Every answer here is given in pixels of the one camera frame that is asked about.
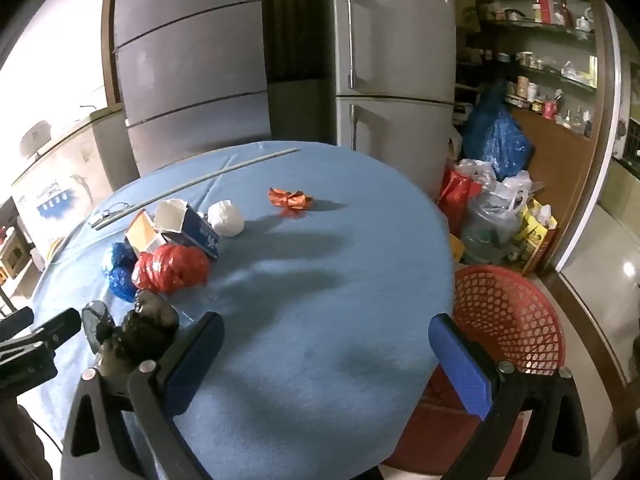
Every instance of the blue gripper pad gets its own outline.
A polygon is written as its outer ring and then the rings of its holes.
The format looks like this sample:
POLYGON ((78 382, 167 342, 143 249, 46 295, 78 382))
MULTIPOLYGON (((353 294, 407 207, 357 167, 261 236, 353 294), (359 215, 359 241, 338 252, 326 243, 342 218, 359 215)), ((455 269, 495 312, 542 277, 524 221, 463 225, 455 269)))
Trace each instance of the blue gripper pad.
POLYGON ((486 366, 488 355, 460 332, 447 314, 437 314, 429 323, 429 343, 465 409, 480 419, 489 413, 497 373, 486 366))

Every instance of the red stool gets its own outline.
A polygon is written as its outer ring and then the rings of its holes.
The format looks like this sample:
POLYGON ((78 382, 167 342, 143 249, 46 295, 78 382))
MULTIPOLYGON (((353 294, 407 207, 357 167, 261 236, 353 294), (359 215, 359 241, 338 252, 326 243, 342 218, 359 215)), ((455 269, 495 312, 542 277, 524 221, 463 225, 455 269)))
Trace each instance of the red stool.
MULTIPOLYGON (((453 321, 496 361, 524 373, 550 375, 564 365, 564 336, 556 311, 540 290, 511 270, 470 266, 456 272, 453 321)), ((418 474, 442 475, 480 424, 469 415, 440 366, 385 464, 418 474)), ((520 447, 524 417, 513 429, 494 468, 507 474, 520 447)))

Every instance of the round table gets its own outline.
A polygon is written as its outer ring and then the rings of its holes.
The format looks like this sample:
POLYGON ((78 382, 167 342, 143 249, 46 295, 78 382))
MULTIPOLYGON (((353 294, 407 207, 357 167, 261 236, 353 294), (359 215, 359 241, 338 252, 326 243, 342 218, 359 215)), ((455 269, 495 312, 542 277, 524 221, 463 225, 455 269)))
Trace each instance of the round table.
MULTIPOLYGON (((300 151, 175 195, 203 212, 231 200, 246 219, 242 234, 221 238, 207 286, 170 297, 183 325, 207 310, 225 321, 219 356, 175 419, 216 480, 346 480, 383 461, 436 367, 430 319, 452 309, 444 217, 396 170, 345 148, 273 141, 204 153, 125 186, 97 210, 290 147, 300 151), (270 187, 303 190, 312 210, 281 215, 270 187)), ((83 222, 70 234, 34 294, 36 325, 98 299, 121 320, 131 305, 107 292, 100 260, 132 217, 101 231, 83 222)), ((76 335, 57 350, 58 376, 38 390, 59 438, 92 359, 76 335)), ((153 468, 140 434, 132 437, 153 468)))

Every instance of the silver handle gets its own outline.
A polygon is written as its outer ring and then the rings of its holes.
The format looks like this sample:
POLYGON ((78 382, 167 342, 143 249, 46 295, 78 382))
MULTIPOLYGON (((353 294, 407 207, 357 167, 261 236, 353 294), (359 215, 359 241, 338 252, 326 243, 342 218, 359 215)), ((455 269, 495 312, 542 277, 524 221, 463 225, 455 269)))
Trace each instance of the silver handle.
POLYGON ((356 105, 349 105, 349 118, 351 119, 351 149, 356 152, 356 134, 358 129, 358 116, 356 105))
POLYGON ((347 0, 347 12, 349 19, 349 76, 347 84, 351 90, 356 86, 356 44, 353 39, 353 0, 347 0))

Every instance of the wooden stick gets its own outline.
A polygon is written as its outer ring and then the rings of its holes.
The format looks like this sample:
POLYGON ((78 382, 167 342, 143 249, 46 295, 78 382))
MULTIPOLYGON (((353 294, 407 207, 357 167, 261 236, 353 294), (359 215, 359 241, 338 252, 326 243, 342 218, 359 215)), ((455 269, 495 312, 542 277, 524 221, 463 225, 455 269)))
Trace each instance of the wooden stick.
POLYGON ((252 158, 252 160, 247 160, 245 162, 240 162, 239 164, 236 164, 234 166, 229 166, 228 168, 223 168, 222 170, 217 170, 214 171, 213 173, 209 173, 205 176, 201 176, 196 178, 195 180, 191 180, 190 182, 187 182, 186 184, 182 184, 181 186, 178 187, 174 187, 173 189, 170 189, 169 191, 166 191, 164 193, 161 193, 153 198, 150 198, 149 200, 145 200, 144 202, 141 202, 139 204, 136 205, 132 205, 130 207, 127 207, 126 209, 123 209, 122 211, 119 211, 113 215, 107 216, 107 218, 104 218, 103 220, 100 220, 98 223, 96 223, 96 225, 94 226, 94 229, 96 231, 99 231, 100 229, 107 227, 107 225, 111 225, 113 224, 115 221, 120 220, 121 218, 124 218, 125 216, 133 213, 134 211, 137 211, 139 209, 142 209, 143 207, 148 206, 149 204, 155 202, 156 200, 160 200, 161 198, 164 198, 165 196, 169 196, 173 193, 177 193, 178 191, 182 191, 183 189, 187 189, 190 186, 195 186, 196 184, 199 184, 201 182, 204 182, 205 180, 209 180, 210 178, 214 178, 216 176, 225 174, 225 173, 229 173, 229 171, 234 171, 234 170, 239 170, 241 168, 246 168, 247 166, 250 166, 252 164, 256 164, 258 162, 262 162, 264 160, 269 160, 270 158, 276 158, 277 156, 283 156, 283 155, 287 155, 288 153, 293 153, 293 152, 299 152, 300 148, 289 148, 288 150, 282 150, 281 152, 276 152, 276 153, 270 153, 269 155, 263 155, 263 156, 259 156, 258 158, 252 158))

